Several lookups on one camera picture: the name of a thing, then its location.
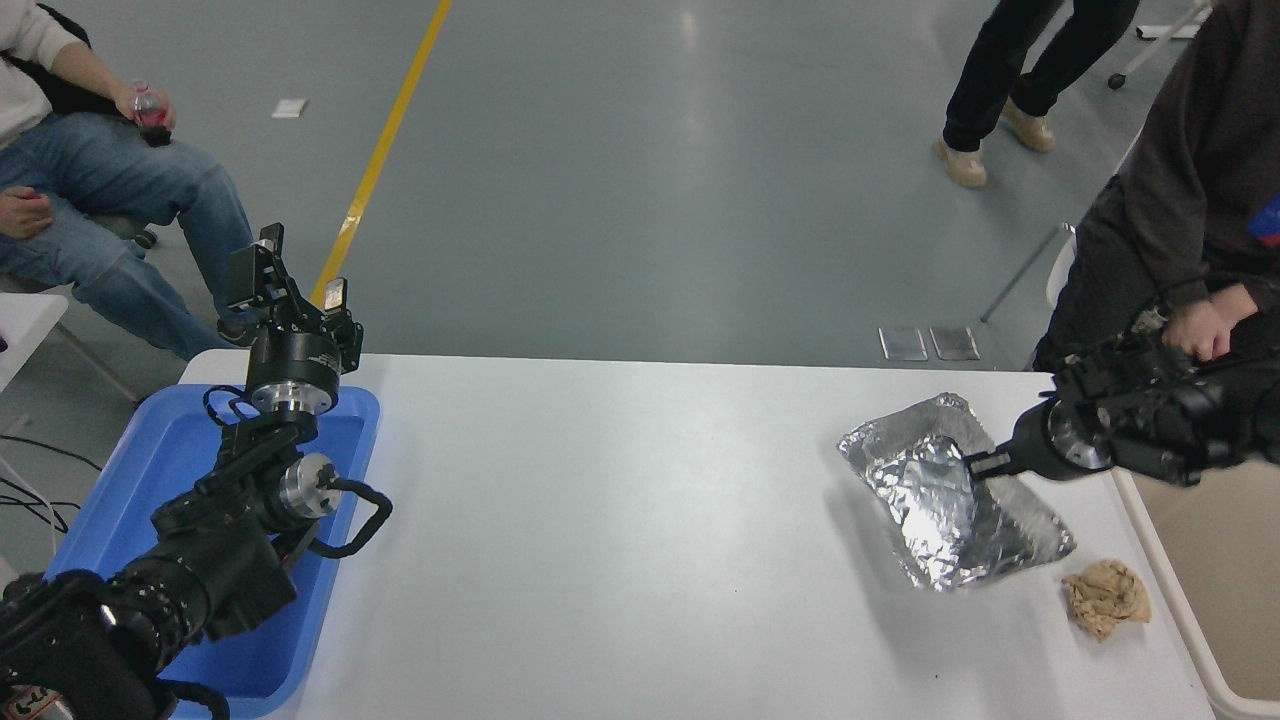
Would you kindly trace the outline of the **person's hand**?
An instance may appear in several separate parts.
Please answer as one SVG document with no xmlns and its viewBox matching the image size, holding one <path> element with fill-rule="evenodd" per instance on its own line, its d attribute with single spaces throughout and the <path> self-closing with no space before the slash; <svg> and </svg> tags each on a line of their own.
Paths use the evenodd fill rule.
<svg viewBox="0 0 1280 720">
<path fill-rule="evenodd" d="M 1260 306 L 1244 284 L 1225 286 L 1206 300 L 1176 307 L 1161 340 L 1197 363 L 1211 363 L 1230 351 L 1236 325 L 1258 313 Z"/>
</svg>

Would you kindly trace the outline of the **person's left hand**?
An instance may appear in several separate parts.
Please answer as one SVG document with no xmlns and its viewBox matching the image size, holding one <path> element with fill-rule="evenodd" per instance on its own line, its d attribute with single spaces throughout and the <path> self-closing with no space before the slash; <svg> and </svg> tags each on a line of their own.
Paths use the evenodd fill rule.
<svg viewBox="0 0 1280 720">
<path fill-rule="evenodd" d="M 177 123 L 177 110 L 168 95 L 147 86 L 142 91 L 116 85 L 110 91 L 116 110 L 143 133 L 170 133 Z"/>
</svg>

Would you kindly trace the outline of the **person's right hand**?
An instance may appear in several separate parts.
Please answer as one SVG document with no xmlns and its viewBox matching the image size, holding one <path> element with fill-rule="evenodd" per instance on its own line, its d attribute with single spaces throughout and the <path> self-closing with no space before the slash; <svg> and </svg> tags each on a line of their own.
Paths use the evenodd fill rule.
<svg viewBox="0 0 1280 720">
<path fill-rule="evenodd" d="M 52 204 L 47 195 L 28 186 L 1 191 L 1 233 L 14 240 L 31 240 L 52 224 Z"/>
</svg>

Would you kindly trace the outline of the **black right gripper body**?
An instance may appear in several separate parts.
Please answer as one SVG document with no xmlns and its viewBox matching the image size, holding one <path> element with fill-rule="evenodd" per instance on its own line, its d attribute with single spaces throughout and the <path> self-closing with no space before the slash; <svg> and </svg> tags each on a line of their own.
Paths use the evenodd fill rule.
<svg viewBox="0 0 1280 720">
<path fill-rule="evenodd" d="M 1024 411 L 1016 420 L 1010 439 L 1010 457 L 1015 474 L 1033 471 L 1051 480 L 1073 480 L 1083 475 L 1073 460 L 1078 433 L 1057 400 L 1047 398 Z"/>
</svg>

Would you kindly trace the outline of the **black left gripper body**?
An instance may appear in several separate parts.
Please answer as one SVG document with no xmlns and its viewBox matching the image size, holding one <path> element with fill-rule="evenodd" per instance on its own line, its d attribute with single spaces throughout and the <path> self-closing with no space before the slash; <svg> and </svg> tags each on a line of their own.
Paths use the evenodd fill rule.
<svg viewBox="0 0 1280 720">
<path fill-rule="evenodd" d="M 326 336 L 268 327 L 250 346 L 244 389 L 293 382 L 337 393 L 340 369 L 340 350 Z"/>
</svg>

